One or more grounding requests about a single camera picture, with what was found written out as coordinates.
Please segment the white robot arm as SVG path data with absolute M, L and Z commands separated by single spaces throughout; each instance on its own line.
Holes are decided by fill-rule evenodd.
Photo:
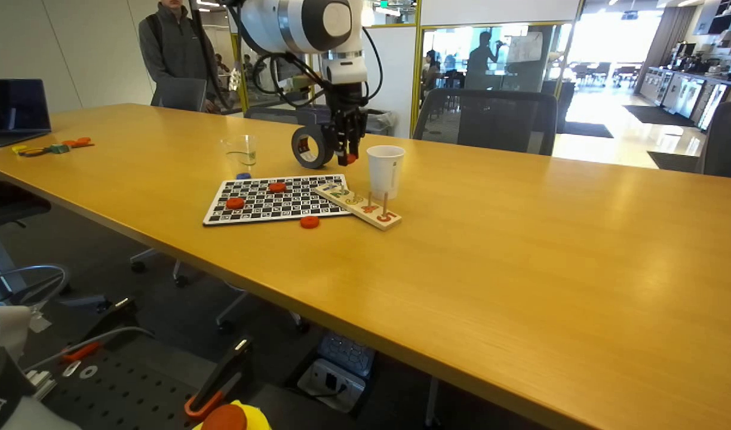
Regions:
M 240 38 L 263 60 L 283 60 L 318 86 L 299 105 L 291 154 L 305 168 L 349 166 L 368 117 L 360 0 L 233 0 Z

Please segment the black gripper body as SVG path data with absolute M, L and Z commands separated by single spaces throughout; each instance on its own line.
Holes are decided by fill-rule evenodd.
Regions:
M 358 156 L 368 108 L 360 103 L 330 103 L 326 151 L 337 157 Z

